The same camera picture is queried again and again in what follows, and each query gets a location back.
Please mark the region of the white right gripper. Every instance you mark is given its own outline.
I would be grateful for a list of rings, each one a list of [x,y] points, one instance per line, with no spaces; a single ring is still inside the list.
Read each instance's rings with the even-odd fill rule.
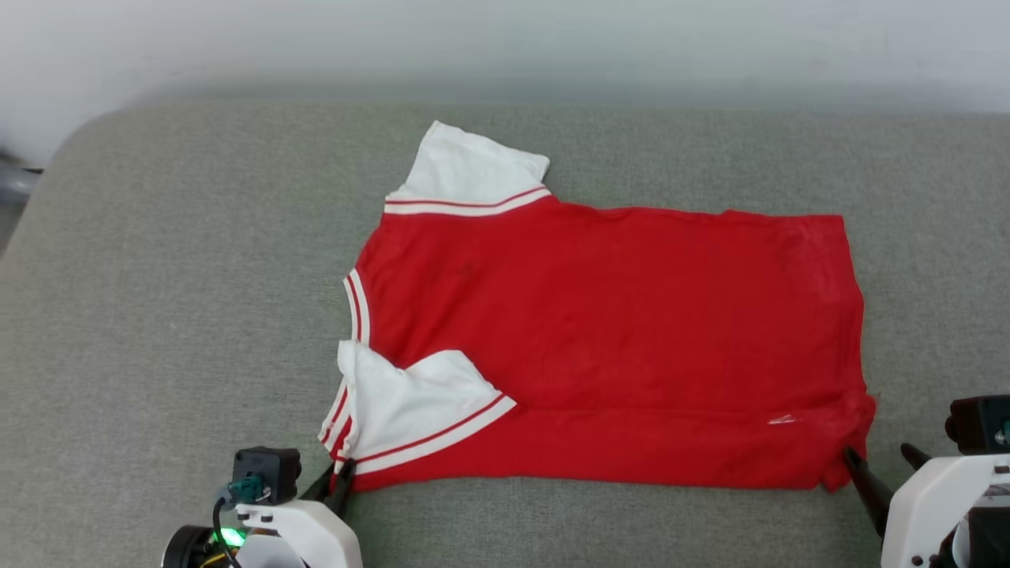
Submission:
[[[916,568],[915,559],[926,566],[971,508],[1001,505],[1000,496],[986,495],[989,489],[1010,489],[1010,455],[932,458],[901,443],[901,456],[916,472],[894,494],[855,448],[843,452],[870,524],[883,538],[881,568]]]

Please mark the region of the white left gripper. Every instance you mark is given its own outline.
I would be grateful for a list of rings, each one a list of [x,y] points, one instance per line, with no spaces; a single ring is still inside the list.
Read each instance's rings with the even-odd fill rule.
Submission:
[[[357,461],[328,465],[303,491],[303,500],[280,506],[237,507],[252,531],[239,548],[242,568],[364,568],[361,547],[346,516]],[[331,496],[331,509],[320,501]]]

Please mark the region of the red and white t-shirt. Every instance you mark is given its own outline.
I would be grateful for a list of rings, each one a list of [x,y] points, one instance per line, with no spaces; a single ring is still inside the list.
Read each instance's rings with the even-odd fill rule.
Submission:
[[[318,439],[365,491],[529,476],[836,491],[866,452],[844,219],[598,209],[436,121],[344,278]]]

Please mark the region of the grey fabric sofa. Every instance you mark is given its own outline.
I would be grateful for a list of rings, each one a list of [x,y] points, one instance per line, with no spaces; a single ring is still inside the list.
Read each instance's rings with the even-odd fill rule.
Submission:
[[[840,213],[874,473],[953,455],[1010,393],[1010,113],[188,102],[57,151],[0,258],[0,568],[159,568],[241,448],[302,480],[350,329],[342,278],[433,120],[548,155],[594,207]]]

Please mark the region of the grey blurry fixture beside sofa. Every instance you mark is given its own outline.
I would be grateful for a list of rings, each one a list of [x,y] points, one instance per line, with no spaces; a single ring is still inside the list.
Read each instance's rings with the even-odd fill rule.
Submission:
[[[30,166],[0,145],[0,207],[25,208],[46,169]]]

